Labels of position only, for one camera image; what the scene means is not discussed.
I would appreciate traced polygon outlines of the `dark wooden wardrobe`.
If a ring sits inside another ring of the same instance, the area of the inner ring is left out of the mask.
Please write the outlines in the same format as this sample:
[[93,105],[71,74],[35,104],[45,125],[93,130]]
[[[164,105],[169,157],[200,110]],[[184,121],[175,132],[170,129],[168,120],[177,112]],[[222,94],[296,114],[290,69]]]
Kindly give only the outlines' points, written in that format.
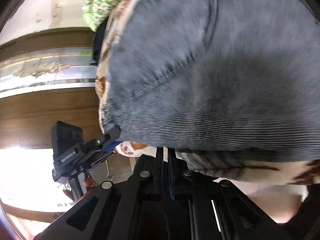
[[93,37],[59,28],[1,45],[1,148],[50,148],[57,121],[82,128],[86,140],[101,134]]

